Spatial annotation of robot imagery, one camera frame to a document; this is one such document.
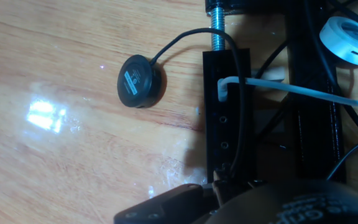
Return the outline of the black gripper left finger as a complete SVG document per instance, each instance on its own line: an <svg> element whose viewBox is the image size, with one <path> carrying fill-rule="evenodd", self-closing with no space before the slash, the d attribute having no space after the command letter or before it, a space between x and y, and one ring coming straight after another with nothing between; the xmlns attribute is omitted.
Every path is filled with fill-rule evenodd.
<svg viewBox="0 0 358 224"><path fill-rule="evenodd" d="M114 224L194 223L217 210L218 200L211 187L183 184L114 216Z"/></svg>

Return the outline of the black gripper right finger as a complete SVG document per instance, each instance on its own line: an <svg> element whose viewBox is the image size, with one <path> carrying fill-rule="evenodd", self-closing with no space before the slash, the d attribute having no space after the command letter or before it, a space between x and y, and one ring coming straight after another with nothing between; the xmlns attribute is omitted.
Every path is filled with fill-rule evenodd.
<svg viewBox="0 0 358 224"><path fill-rule="evenodd" d="M228 202L238 195L264 184L263 180L240 181L233 179L224 170L213 172L213 191L218 202Z"/></svg>

